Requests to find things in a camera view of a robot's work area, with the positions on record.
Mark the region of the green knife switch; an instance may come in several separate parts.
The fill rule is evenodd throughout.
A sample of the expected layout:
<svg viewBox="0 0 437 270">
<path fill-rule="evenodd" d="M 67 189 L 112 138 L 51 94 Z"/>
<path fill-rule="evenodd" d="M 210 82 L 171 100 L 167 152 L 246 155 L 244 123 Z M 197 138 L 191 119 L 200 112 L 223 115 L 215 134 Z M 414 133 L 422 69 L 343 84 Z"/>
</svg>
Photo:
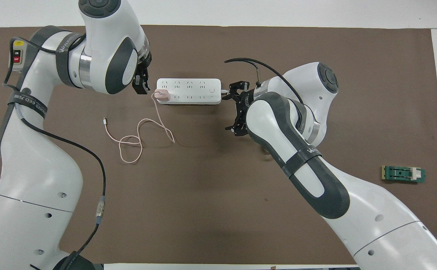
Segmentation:
<svg viewBox="0 0 437 270">
<path fill-rule="evenodd" d="M 419 167 L 382 166 L 382 179 L 392 181 L 405 181 L 424 183 L 426 171 Z"/>
</svg>

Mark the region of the brown table mat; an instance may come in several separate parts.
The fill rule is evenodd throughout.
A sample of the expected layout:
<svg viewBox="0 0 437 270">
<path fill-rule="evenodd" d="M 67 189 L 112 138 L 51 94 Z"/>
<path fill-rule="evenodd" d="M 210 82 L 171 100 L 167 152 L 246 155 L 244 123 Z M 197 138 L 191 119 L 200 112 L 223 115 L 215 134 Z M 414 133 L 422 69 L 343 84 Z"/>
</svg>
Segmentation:
<svg viewBox="0 0 437 270">
<path fill-rule="evenodd" d="M 318 149 L 336 168 L 386 188 L 437 238 L 437 79 L 428 29 L 144 25 L 158 78 L 218 78 L 222 88 L 256 82 L 247 63 L 281 74 L 322 62 L 340 90 Z M 159 105 L 172 143 L 140 128 L 138 163 L 121 161 L 115 137 L 155 118 L 148 94 L 100 94 L 59 86 L 44 128 L 95 152 L 107 173 L 105 216 L 83 252 L 95 263 L 353 264 L 328 224 L 248 136 L 226 126 L 235 102 Z M 382 166 L 419 167 L 424 183 L 382 179 Z"/>
</svg>

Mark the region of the grey on-off switch box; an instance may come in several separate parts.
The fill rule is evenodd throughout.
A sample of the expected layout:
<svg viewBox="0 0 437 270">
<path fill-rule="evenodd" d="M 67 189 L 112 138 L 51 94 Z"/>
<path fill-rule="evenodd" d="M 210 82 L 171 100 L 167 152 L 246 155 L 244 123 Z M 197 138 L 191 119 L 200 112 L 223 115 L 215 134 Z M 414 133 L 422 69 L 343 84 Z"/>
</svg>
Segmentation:
<svg viewBox="0 0 437 270">
<path fill-rule="evenodd" d="M 25 53 L 27 51 L 28 45 L 25 41 L 13 40 L 12 44 L 12 63 L 9 65 L 12 67 L 12 72 L 17 74 L 21 73 L 24 68 Z"/>
</svg>

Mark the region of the white power strip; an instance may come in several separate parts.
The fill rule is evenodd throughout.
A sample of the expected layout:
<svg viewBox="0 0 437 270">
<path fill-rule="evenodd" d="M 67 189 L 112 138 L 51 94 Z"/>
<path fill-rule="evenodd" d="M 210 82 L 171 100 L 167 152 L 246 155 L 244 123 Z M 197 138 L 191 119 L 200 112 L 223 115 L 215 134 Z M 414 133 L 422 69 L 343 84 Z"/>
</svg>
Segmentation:
<svg viewBox="0 0 437 270">
<path fill-rule="evenodd" d="M 221 102 L 221 82 L 216 78 L 160 78 L 157 89 L 167 89 L 167 105 L 217 105 Z"/>
</svg>

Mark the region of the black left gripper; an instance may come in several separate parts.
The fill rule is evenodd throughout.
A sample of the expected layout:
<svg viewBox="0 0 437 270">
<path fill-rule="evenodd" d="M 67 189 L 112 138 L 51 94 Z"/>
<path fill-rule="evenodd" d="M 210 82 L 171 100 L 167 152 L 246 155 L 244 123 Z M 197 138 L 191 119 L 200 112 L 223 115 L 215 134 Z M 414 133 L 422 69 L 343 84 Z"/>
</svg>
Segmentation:
<svg viewBox="0 0 437 270">
<path fill-rule="evenodd" d="M 148 48 L 142 48 L 138 52 L 138 63 L 136 68 L 136 76 L 132 80 L 132 87 L 136 94 L 148 94 L 150 87 L 148 81 L 143 80 L 142 77 L 148 77 L 148 67 L 152 61 L 152 53 Z"/>
</svg>

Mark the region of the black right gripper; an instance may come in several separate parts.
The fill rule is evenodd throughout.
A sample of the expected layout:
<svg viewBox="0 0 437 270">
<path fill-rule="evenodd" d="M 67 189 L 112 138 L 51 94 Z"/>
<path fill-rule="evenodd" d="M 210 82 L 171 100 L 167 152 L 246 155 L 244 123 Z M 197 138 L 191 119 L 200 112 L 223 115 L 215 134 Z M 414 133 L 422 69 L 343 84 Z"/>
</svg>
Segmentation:
<svg viewBox="0 0 437 270">
<path fill-rule="evenodd" d="M 254 92 L 256 90 L 251 89 L 248 91 L 249 85 L 250 83 L 246 81 L 234 82 L 229 85 L 229 90 L 226 92 L 225 96 L 222 97 L 222 100 L 234 99 L 236 101 L 236 123 L 226 127 L 225 130 L 230 130 L 237 137 L 247 135 L 245 118 L 249 106 L 254 100 Z"/>
</svg>

